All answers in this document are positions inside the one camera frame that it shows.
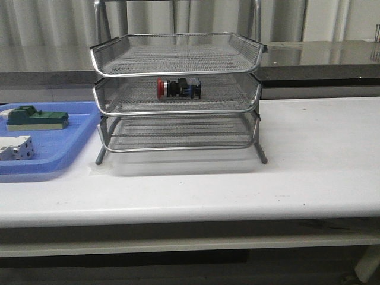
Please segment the red emergency stop button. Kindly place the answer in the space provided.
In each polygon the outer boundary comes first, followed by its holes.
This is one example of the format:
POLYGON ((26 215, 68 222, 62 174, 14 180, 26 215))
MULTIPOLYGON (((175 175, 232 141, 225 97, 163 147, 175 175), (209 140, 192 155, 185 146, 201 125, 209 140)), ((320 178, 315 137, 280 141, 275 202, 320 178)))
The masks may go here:
POLYGON ((201 81, 197 78, 178 78, 175 80, 157 79, 157 98, 201 98, 201 81))

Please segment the silver mesh tray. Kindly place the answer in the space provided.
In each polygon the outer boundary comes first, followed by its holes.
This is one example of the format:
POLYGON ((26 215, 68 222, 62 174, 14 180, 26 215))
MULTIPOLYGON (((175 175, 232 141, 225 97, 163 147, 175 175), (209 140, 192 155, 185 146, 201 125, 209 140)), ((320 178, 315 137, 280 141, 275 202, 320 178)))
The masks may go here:
POLYGON ((104 117, 98 125, 104 148, 114 153, 247 148, 257 139, 251 113, 104 117))
POLYGON ((264 45, 235 33, 127 34, 91 47, 102 77, 246 73, 264 45))
POLYGON ((157 97, 157 77, 102 78, 93 87, 100 112, 107 116, 149 114, 244 113, 256 108, 261 84, 251 74, 199 75, 201 97, 157 97))

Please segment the blue plastic tray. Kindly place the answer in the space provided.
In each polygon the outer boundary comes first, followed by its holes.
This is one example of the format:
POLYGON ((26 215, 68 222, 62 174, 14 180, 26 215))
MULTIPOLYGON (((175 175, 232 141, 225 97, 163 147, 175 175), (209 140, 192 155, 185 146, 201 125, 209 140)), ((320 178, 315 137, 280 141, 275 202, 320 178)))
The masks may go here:
POLYGON ((1 182, 45 181, 68 167, 96 129, 100 113, 93 101, 87 102, 25 102, 37 110, 68 114, 68 126, 62 130, 8 131, 1 119, 1 136, 30 136, 34 155, 29 160, 1 162, 1 182))

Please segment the dark grey counter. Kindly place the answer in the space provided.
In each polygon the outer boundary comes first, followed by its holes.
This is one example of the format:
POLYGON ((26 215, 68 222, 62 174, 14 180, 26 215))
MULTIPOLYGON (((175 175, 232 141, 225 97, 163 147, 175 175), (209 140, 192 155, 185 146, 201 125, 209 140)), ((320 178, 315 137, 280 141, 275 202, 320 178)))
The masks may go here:
MULTIPOLYGON (((255 76, 263 99, 379 95, 379 44, 272 42, 255 76)), ((4 46, 1 102, 92 100, 97 75, 87 46, 4 46)))

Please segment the white circuit breaker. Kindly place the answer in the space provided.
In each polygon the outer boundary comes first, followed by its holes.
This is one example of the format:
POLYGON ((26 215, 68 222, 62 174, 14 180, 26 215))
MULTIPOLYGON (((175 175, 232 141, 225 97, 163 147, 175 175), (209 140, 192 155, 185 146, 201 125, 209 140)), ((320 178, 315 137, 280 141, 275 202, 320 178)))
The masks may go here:
POLYGON ((34 156, 32 137, 1 137, 1 161, 29 160, 34 156))

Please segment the white table leg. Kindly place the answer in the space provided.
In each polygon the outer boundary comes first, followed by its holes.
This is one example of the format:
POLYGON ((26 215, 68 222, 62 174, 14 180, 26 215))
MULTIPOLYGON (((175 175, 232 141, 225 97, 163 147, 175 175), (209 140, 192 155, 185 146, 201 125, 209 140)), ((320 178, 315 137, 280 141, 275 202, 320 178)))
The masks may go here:
POLYGON ((358 261, 354 268, 357 278, 366 283, 372 277, 373 273, 379 267, 380 248, 379 245, 370 245, 358 261))

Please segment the green electrical switch module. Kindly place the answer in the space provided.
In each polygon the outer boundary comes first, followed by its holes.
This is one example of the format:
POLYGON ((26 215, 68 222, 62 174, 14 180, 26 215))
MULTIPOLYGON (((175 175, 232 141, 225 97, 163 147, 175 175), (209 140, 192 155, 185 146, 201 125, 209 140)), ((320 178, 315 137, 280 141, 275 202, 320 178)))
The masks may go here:
POLYGON ((13 109, 8 115, 9 131, 64 129, 69 124, 67 112, 37 110, 33 105, 13 109))

